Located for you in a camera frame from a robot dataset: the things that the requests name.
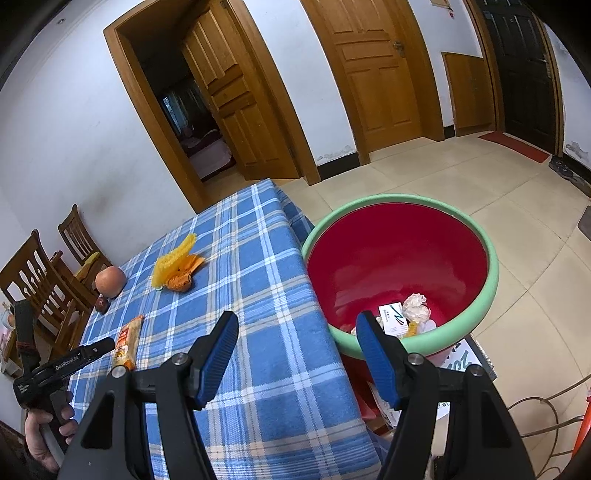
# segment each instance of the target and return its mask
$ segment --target black door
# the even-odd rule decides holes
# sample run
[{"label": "black door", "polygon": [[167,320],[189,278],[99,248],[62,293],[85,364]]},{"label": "black door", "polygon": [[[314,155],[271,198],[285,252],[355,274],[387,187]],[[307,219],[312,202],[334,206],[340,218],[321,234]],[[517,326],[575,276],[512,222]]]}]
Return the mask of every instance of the black door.
[{"label": "black door", "polygon": [[505,129],[553,153],[556,106],[548,54],[533,14],[520,0],[476,0],[499,66]]}]

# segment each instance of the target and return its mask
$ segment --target red mat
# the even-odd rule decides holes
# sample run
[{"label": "red mat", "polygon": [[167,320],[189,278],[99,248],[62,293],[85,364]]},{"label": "red mat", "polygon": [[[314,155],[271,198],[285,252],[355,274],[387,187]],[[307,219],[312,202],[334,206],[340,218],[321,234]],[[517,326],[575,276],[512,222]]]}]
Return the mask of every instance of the red mat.
[{"label": "red mat", "polygon": [[509,137],[505,135],[503,132],[491,132],[489,134],[481,135],[478,138],[483,140],[488,140],[489,142],[498,143],[499,145],[503,145],[511,150],[515,150],[522,155],[525,155],[528,158],[536,161],[537,163],[543,163],[546,158],[548,158],[548,154],[539,150],[538,148],[532,147],[521,140],[517,140],[513,137]]}]

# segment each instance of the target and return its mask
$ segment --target human hand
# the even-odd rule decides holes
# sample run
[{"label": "human hand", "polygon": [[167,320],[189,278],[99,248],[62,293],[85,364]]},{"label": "human hand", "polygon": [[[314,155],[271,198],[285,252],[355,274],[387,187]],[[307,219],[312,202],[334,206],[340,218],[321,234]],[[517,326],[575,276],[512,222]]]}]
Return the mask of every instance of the human hand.
[{"label": "human hand", "polygon": [[[74,395],[72,392],[67,392],[66,398],[68,403],[72,401]],[[61,416],[64,420],[71,419],[74,416],[74,409],[71,405],[64,407],[61,411]],[[53,458],[53,455],[50,453],[45,440],[41,436],[41,429],[40,425],[47,424],[51,422],[53,415],[50,413],[37,410],[32,408],[29,410],[27,419],[25,420],[25,440],[27,441],[27,447],[29,449],[29,453],[31,457],[33,457],[37,462],[43,465],[47,470],[50,472],[56,473],[60,468]],[[76,420],[70,420],[67,423],[64,423],[60,427],[60,433],[66,437],[66,443],[69,445],[72,441],[72,437],[76,433],[78,429],[78,422]]]}]

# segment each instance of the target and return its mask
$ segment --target checkered tablecloth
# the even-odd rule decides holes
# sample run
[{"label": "checkered tablecloth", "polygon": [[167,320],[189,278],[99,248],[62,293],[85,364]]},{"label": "checkered tablecloth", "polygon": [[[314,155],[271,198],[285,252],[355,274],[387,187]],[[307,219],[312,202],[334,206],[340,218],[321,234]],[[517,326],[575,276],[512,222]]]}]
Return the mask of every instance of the checkered tablecloth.
[{"label": "checkered tablecloth", "polygon": [[[224,310],[238,343],[216,398],[195,416],[219,479],[375,478],[379,460],[306,274],[301,243],[312,225],[271,180],[219,202],[123,265],[128,282],[83,343],[115,337],[145,315],[137,369],[187,352]],[[156,259],[195,232],[207,259],[185,294],[150,286]],[[81,419],[112,354],[74,375]],[[147,405],[154,475],[168,478],[156,406]]]}]

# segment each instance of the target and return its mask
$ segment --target metal bolt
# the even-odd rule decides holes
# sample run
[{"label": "metal bolt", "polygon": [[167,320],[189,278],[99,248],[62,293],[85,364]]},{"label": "metal bolt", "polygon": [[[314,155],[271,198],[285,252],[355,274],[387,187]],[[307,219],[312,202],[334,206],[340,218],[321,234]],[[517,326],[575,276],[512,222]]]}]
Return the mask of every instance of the metal bolt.
[{"label": "metal bolt", "polygon": [[484,375],[484,369],[480,365],[472,364],[468,368],[470,369],[470,374],[475,377],[481,377]]},{"label": "metal bolt", "polygon": [[408,362],[411,365],[422,365],[425,361],[425,357],[423,357],[420,353],[411,353],[408,356]]},{"label": "metal bolt", "polygon": [[182,365],[187,360],[189,360],[189,356],[186,353],[177,353],[176,355],[173,355],[173,363],[175,365]]},{"label": "metal bolt", "polygon": [[119,365],[118,367],[115,367],[113,370],[111,370],[111,375],[113,375],[115,378],[121,378],[126,372],[127,369]]}]

